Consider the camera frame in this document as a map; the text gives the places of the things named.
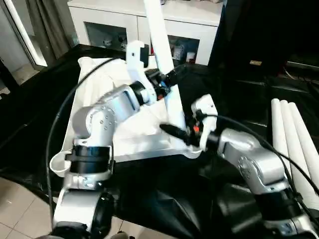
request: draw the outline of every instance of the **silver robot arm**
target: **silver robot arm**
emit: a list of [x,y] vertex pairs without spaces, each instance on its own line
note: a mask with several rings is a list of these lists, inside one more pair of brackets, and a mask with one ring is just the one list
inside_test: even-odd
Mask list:
[[216,119],[209,115],[217,114],[210,95],[197,100],[192,109],[195,119],[193,129],[184,131],[169,124],[161,124],[161,129],[186,144],[204,146],[203,150],[217,150],[221,158],[234,165],[254,195],[265,227],[274,234],[288,237],[310,233],[319,239],[308,215],[299,207],[280,158],[246,132],[229,128],[221,134],[205,132],[212,124],[208,121]]

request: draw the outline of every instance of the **gray curtain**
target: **gray curtain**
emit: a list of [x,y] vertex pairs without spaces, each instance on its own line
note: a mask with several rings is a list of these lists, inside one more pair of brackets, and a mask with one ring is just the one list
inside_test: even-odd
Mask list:
[[48,66],[70,49],[52,0],[26,0],[35,38]]

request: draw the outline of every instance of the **black cloth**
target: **black cloth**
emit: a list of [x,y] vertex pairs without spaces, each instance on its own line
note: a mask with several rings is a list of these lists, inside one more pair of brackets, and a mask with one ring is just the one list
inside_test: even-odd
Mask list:
[[[41,71],[0,101],[0,176],[25,186],[43,199],[46,199],[44,152],[48,131],[60,104],[78,81],[77,60],[82,56],[124,58],[125,55],[78,45],[55,66]],[[293,101],[316,146],[319,145],[316,88],[310,91],[302,81],[239,77],[227,71],[190,65],[186,78],[178,85],[186,115],[190,114],[194,100],[209,93],[220,115],[242,121],[270,141],[271,99]],[[62,147],[71,106],[72,102],[62,113],[54,133],[52,156]],[[217,125],[219,130],[234,127],[220,121]],[[53,194],[57,196],[62,180],[53,173],[51,178]],[[225,236],[231,235],[231,229],[260,235],[263,229],[253,197],[234,187],[242,183],[231,165],[210,152],[197,159],[174,155],[117,163],[108,189],[116,199],[116,216],[177,238]]]

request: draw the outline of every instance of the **glass cabinet door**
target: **glass cabinet door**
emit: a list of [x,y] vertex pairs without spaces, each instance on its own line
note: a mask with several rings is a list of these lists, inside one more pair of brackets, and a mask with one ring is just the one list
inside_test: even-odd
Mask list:
[[[138,26],[140,40],[151,45],[147,18],[138,17]],[[174,60],[208,65],[217,27],[165,20],[165,28]]]
[[87,35],[91,46],[112,50],[125,51],[128,44],[124,27],[85,22]]
[[122,13],[70,7],[80,44],[126,51],[138,40],[137,17]]

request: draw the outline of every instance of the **white tube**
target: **white tube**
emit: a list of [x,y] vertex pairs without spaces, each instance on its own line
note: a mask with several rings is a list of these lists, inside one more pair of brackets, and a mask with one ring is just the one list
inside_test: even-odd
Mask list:
[[[278,99],[271,100],[271,118],[273,130],[273,146],[278,152],[284,154],[285,156],[289,156],[280,101]],[[291,175],[290,162],[286,159],[283,160]]]
[[[288,147],[289,158],[292,159],[306,174],[309,175],[306,160],[301,148],[297,131],[294,125],[294,120],[290,112],[290,108],[287,101],[280,101],[282,116],[284,121],[284,128],[286,134],[286,141]],[[301,193],[304,203],[307,207],[312,209],[319,209],[319,198],[315,194],[308,181],[303,175],[295,168],[291,167],[291,173],[294,180],[294,184],[298,192]]]
[[295,103],[289,103],[311,180],[319,186],[319,154]]
[[163,74],[174,69],[168,36],[165,28],[160,0],[144,0],[146,16],[149,22],[152,46],[159,70]]
[[[174,69],[168,36],[161,11],[160,0],[144,0],[147,19],[151,33],[152,46],[159,70],[167,74]],[[168,121],[182,129],[186,129],[183,107],[180,100],[178,85],[171,87],[171,92],[165,97]],[[170,137],[173,148],[185,149],[186,145],[178,138]]]

